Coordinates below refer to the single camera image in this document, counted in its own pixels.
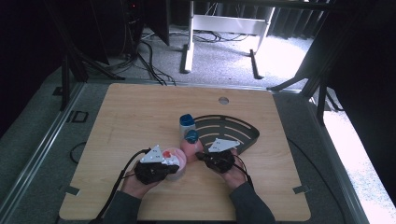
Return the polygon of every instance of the sleeve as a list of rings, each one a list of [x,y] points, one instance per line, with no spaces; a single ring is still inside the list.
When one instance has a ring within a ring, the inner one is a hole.
[[[106,211],[104,223],[135,224],[137,222],[137,213],[139,212],[141,202],[141,199],[137,199],[122,191],[117,191]]]
[[[274,215],[248,182],[230,194],[238,224],[276,223]]]

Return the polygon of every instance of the wooden tabletop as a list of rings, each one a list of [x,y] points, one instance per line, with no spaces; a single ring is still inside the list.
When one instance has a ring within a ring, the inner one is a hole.
[[[229,103],[221,104],[220,97]],[[260,137],[241,159],[257,194],[276,220],[310,218],[304,194],[293,191],[301,182],[270,92],[135,84],[109,87],[70,184],[79,194],[66,194],[61,218],[96,217],[120,170],[137,151],[156,145],[179,147],[178,120],[187,113],[195,118],[226,115],[256,127]],[[234,220],[229,193],[219,175],[195,161],[187,164],[178,181],[164,180],[152,189],[143,199],[138,218]]]

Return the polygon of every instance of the gray carpet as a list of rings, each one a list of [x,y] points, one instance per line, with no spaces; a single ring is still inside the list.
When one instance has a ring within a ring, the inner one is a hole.
[[[149,42],[154,50],[153,64],[171,75],[178,81],[178,85],[191,83],[265,88],[289,79],[288,76],[272,78],[276,74],[270,69],[264,72],[265,79],[254,79],[250,58],[246,55],[248,49],[240,50],[242,47],[239,44],[242,42],[197,43],[193,71],[190,74],[183,74],[180,72],[180,63],[183,44],[186,40],[185,36],[174,36],[171,38],[171,47],[166,47],[157,40]],[[140,52],[147,58],[148,49],[145,49],[145,46],[141,48]],[[112,62],[118,63],[122,60],[116,58]],[[132,66],[129,70],[120,73],[120,76],[127,77],[124,82],[152,80],[147,71],[139,68],[142,64],[139,62],[136,64],[138,67]],[[87,223],[87,221],[58,220],[58,212],[64,199],[64,189],[70,183],[76,169],[76,165],[69,158],[69,152],[74,146],[88,139],[108,84],[111,82],[113,81],[103,75],[91,74],[89,82],[84,86],[82,94],[73,107],[74,111],[89,113],[87,122],[64,124],[8,223]],[[46,80],[25,111],[0,140],[0,163],[2,164],[0,198],[2,201],[45,135],[51,121],[57,116],[61,99],[59,96],[52,96],[52,92],[59,85],[60,71],[58,70]],[[304,83],[298,83],[291,88],[300,90],[303,85]],[[295,93],[276,94],[275,100],[286,136],[294,141],[318,167],[317,171],[300,149],[290,144],[300,178],[304,185],[312,189],[306,193],[312,217],[304,223],[344,223],[343,216],[345,216],[346,223],[354,223],[328,160],[324,149],[326,146],[321,142],[317,124],[310,112],[309,106],[313,105]],[[83,146],[75,149],[76,158],[82,150]],[[327,188],[318,172],[324,177],[331,190]]]

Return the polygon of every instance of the metal plate with holes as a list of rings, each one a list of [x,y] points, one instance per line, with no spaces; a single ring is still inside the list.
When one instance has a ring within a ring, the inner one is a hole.
[[[252,146],[260,136],[259,130],[241,119],[225,115],[206,115],[195,118],[196,130],[207,152],[216,138],[239,141],[238,154]]]

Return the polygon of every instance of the small bottle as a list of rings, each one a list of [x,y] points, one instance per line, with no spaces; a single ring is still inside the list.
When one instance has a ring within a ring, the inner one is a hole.
[[[185,114],[180,117],[180,141],[184,139],[189,130],[195,130],[195,121],[191,114]]]
[[[198,158],[195,156],[197,152],[203,152],[204,146],[199,140],[198,132],[195,130],[189,130],[181,141],[180,149],[184,152],[187,157],[187,163],[197,161]]]

